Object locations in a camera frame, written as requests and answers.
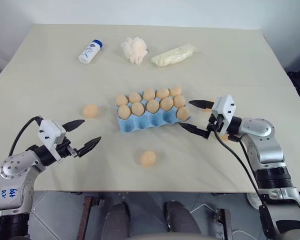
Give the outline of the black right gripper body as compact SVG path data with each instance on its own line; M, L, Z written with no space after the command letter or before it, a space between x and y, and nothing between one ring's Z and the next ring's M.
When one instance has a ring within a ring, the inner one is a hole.
M222 114L218 114L217 116L214 116L212 113L210 114L210 117L208 119L208 125L206 127L206 130L208 132L214 132L217 131L218 133L225 133L227 130L226 124L224 123L224 116Z

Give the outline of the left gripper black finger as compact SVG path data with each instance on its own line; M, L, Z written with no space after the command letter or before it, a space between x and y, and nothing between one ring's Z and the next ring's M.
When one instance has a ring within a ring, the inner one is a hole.
M64 123L62 127L65 129L66 132L71 132L78 128L80 125L82 125L85 122L84 119L77 119L73 121L69 121L67 123Z
M85 154L89 153L99 143L101 139L102 137L99 136L85 143L82 148L76 150L77 156L81 158Z

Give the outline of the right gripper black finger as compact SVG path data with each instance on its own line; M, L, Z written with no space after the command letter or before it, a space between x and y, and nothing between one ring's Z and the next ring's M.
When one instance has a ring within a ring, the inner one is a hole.
M189 104L200 109L212 109L214 102L208 100L190 100Z
M193 125L193 124L189 124L189 123L182 123L180 122L179 125L185 129L186 131L192 133L192 134L195 134L195 135L198 135L198 136L201 136L203 137L204 139L208 139L209 136L210 136L210 133L211 133L211 130L208 129L208 130L203 130L203 129L200 129L198 128L196 125Z

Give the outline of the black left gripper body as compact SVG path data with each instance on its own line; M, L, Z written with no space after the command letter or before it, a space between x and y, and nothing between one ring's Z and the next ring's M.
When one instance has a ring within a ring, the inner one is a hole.
M71 141L68 138L64 138L62 143L58 144L55 148L57 153L56 161L59 163L62 159L72 156L76 158L78 156L77 150L70 146Z

